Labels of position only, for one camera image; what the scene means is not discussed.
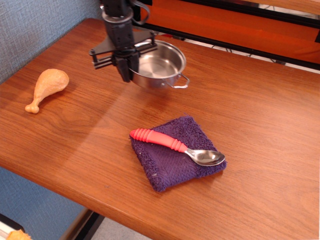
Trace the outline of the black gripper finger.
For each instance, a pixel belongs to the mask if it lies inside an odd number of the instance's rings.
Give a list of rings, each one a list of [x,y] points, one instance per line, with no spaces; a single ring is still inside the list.
[[[134,73],[139,72],[139,58],[140,53],[138,51],[131,52],[128,57],[128,68],[129,68],[129,75],[133,75]]]
[[[124,82],[129,83],[130,79],[130,70],[128,67],[128,62],[125,58],[115,57],[115,63],[119,74]]]

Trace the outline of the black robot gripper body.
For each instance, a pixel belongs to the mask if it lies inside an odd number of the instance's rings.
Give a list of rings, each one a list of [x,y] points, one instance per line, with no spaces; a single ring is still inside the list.
[[[116,66],[115,57],[125,58],[128,63],[131,52],[139,52],[140,57],[142,53],[156,48],[155,35],[152,32],[133,31],[132,14],[122,17],[104,14],[102,17],[107,36],[89,51],[95,69]]]

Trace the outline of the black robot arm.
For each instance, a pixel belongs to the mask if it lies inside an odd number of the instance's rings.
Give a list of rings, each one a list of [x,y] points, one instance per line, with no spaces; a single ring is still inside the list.
[[[93,66],[113,65],[122,80],[130,82],[139,70],[141,55],[157,48],[154,33],[133,31],[133,24],[143,25],[148,20],[150,10],[138,0],[103,0],[101,9],[107,36],[89,51]]]

